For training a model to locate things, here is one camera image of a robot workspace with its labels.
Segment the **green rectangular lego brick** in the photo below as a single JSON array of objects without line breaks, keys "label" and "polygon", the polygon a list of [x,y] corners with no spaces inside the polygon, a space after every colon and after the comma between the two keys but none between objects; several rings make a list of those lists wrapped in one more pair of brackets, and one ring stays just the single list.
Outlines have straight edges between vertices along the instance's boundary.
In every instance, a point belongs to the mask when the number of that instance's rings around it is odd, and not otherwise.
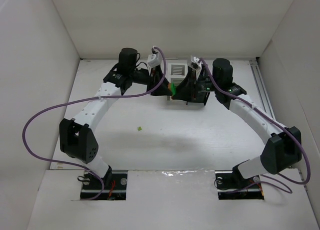
[{"label": "green rectangular lego brick", "polygon": [[172,93],[172,96],[174,96],[177,93],[177,90],[176,90],[176,86],[174,85],[174,83],[172,83],[172,84],[173,84],[173,87],[174,87],[174,92]]}]

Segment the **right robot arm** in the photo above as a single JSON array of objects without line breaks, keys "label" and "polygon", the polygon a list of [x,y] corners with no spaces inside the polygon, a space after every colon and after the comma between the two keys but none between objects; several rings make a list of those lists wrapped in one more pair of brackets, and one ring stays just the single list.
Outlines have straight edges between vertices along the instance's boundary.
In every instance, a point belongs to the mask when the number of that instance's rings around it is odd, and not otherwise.
[{"label": "right robot arm", "polygon": [[216,99],[242,119],[264,144],[261,155],[233,167],[228,180],[234,188],[243,187],[246,180],[257,175],[279,174],[301,161],[301,132],[277,122],[256,106],[246,90],[233,81],[229,60],[215,59],[211,71],[197,57],[191,57],[187,65],[187,75],[176,87],[173,99],[205,104],[210,92],[214,92]]}]

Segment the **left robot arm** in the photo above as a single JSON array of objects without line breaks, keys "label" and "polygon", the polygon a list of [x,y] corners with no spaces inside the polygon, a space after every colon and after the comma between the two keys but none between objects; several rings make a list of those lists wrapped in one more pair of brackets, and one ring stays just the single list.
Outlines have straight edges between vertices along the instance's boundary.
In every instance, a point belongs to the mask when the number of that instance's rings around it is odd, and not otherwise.
[{"label": "left robot arm", "polygon": [[140,55],[133,48],[123,48],[118,62],[103,78],[93,99],[72,119],[59,124],[61,152],[79,161],[86,170],[104,184],[112,178],[112,168],[98,154],[99,145],[94,132],[113,103],[127,98],[126,91],[133,83],[146,85],[151,94],[166,81],[167,63],[163,52],[153,47],[147,59],[147,68],[139,68]]}]

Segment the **black slotted container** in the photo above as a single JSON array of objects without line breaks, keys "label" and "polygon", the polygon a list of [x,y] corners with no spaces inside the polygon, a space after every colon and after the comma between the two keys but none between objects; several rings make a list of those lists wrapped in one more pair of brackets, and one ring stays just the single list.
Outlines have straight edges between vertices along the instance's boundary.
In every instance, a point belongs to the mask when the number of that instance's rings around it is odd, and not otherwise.
[{"label": "black slotted container", "polygon": [[190,77],[187,82],[187,102],[206,105],[211,89],[212,83],[208,76],[200,75],[198,79]]}]

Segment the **white slotted container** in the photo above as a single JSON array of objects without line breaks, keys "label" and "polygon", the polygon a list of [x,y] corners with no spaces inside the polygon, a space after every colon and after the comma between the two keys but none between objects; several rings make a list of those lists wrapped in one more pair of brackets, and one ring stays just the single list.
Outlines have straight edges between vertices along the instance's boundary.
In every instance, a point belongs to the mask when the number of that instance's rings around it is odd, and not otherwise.
[{"label": "white slotted container", "polygon": [[[166,79],[169,83],[174,83],[177,87],[186,77],[188,73],[188,66],[186,63],[169,63],[166,73]],[[172,96],[167,96],[168,101],[173,101]]]}]

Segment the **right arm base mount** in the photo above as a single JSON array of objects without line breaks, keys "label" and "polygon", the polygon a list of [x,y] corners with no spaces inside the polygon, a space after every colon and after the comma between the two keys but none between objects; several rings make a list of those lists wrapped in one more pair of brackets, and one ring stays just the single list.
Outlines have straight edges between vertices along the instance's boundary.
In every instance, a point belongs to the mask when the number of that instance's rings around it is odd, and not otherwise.
[{"label": "right arm base mount", "polygon": [[260,177],[238,180],[232,171],[215,171],[214,186],[219,200],[264,200]]}]

